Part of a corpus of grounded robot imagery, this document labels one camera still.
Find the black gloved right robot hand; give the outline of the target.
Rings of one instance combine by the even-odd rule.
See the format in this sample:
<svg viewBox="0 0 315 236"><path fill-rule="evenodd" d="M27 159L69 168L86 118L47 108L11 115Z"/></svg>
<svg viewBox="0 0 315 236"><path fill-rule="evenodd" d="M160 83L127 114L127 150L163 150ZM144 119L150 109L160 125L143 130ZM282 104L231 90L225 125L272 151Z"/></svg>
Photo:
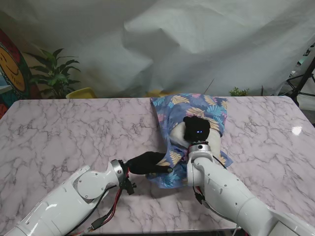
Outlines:
<svg viewBox="0 0 315 236"><path fill-rule="evenodd" d="M188 142L204 142L210 133L210 123L208 120L197 116L184 117L185 123L184 140Z"/></svg>

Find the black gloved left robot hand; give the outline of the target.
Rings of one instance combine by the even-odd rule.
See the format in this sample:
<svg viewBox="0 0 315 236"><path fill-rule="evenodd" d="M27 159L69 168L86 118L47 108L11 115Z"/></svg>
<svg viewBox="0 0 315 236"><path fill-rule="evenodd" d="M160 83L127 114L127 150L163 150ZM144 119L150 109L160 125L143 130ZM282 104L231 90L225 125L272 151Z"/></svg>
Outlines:
<svg viewBox="0 0 315 236"><path fill-rule="evenodd" d="M166 166L158 165L164 156L165 153L148 151L128 160L126 166L131 173L136 175L172 173L173 169L170 167L170 164L166 164Z"/></svg>

